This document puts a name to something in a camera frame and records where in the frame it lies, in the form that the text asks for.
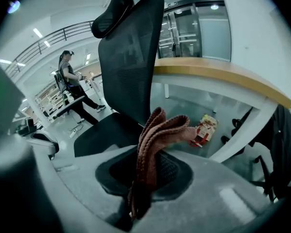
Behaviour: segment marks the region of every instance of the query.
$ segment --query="towel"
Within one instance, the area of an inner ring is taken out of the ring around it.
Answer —
[[[155,154],[170,144],[193,140],[196,129],[188,127],[187,116],[166,120],[165,111],[158,107],[151,114],[140,137],[135,179],[129,191],[131,217],[142,218],[151,206],[151,194],[156,189]]]

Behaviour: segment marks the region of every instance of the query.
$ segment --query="glass wall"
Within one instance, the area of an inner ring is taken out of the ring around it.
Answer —
[[[165,0],[158,56],[230,61],[231,35],[224,0]]]

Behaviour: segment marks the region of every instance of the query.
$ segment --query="snack bag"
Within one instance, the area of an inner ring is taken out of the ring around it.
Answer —
[[[192,147],[203,147],[203,145],[209,142],[212,138],[213,133],[217,129],[217,125],[218,120],[204,114],[199,125],[196,126],[197,137],[190,141],[189,144]]]

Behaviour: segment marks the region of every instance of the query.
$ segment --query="white desk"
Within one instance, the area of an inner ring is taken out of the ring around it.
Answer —
[[[235,135],[210,157],[217,162],[230,158],[253,140],[269,121],[278,104],[286,108],[291,106],[291,100],[271,83],[225,61],[206,58],[158,59],[153,82],[204,90],[254,107]],[[168,86],[165,86],[165,96],[169,96]]]

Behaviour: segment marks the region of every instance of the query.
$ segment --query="person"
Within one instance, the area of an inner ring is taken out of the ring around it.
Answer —
[[[70,51],[65,50],[63,51],[63,53],[61,54],[59,58],[59,71],[65,80],[65,83],[67,85],[67,90],[68,92],[71,93],[74,99],[78,99],[82,96],[85,96],[85,99],[83,100],[83,102],[86,103],[88,106],[92,107],[93,109],[96,109],[97,112],[100,112],[101,110],[105,109],[106,106],[98,105],[94,103],[86,95],[86,93],[84,92],[84,90],[82,89],[79,83],[80,80],[84,80],[86,77],[77,76],[74,74],[72,66],[69,63],[72,55],[73,55],[73,52],[70,53]],[[98,123],[98,121],[94,117],[92,117],[87,111],[84,110],[82,103],[79,104],[78,106],[74,106],[73,110],[89,123],[93,125]]]

